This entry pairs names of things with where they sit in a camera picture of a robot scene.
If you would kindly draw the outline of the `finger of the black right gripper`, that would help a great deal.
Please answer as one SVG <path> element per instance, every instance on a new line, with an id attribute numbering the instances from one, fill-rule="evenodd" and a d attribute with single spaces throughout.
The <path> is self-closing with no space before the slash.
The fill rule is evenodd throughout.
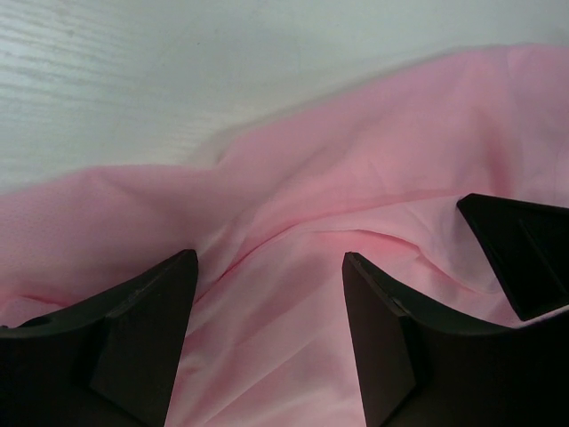
<path id="1" fill-rule="evenodd" d="M 568 305 L 567 208 L 481 194 L 457 208 L 521 320 Z"/>

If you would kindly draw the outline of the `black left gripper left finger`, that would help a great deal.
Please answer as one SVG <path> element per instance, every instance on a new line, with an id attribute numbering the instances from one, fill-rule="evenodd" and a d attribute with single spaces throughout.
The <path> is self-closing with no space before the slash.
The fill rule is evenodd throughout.
<path id="1" fill-rule="evenodd" d="M 163 426 L 198 275 L 184 250 L 65 309 L 1 329 L 3 426 Z"/>

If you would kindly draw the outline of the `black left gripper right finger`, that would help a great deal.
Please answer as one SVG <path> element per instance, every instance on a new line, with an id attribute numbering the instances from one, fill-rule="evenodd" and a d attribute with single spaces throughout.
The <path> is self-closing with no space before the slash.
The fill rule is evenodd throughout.
<path id="1" fill-rule="evenodd" d="M 565 426 L 568 316 L 473 318 L 348 253 L 342 280 L 369 426 Z"/>

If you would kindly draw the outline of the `pink t shirt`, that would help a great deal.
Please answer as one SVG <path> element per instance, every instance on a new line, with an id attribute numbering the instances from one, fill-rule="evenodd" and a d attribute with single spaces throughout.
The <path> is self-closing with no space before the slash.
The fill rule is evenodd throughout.
<path id="1" fill-rule="evenodd" d="M 456 53 L 234 141 L 205 169 L 98 167 L 1 198 L 1 321 L 79 302 L 189 248 L 196 305 L 171 426 L 360 426 L 341 264 L 358 252 L 518 326 L 456 202 L 568 203 L 568 51 Z"/>

